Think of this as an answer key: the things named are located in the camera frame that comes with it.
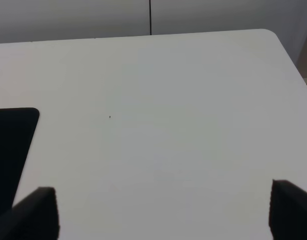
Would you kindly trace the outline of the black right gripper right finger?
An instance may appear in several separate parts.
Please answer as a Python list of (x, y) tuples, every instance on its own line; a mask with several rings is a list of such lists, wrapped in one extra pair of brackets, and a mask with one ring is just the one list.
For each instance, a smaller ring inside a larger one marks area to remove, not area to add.
[(307, 192), (288, 180), (273, 180), (268, 225), (274, 240), (307, 240)]

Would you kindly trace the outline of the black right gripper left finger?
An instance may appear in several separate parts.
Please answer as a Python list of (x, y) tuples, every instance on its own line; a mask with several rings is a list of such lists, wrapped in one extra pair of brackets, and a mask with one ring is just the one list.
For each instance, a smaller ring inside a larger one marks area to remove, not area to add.
[(0, 240), (57, 240), (56, 190), (39, 187), (0, 216)]

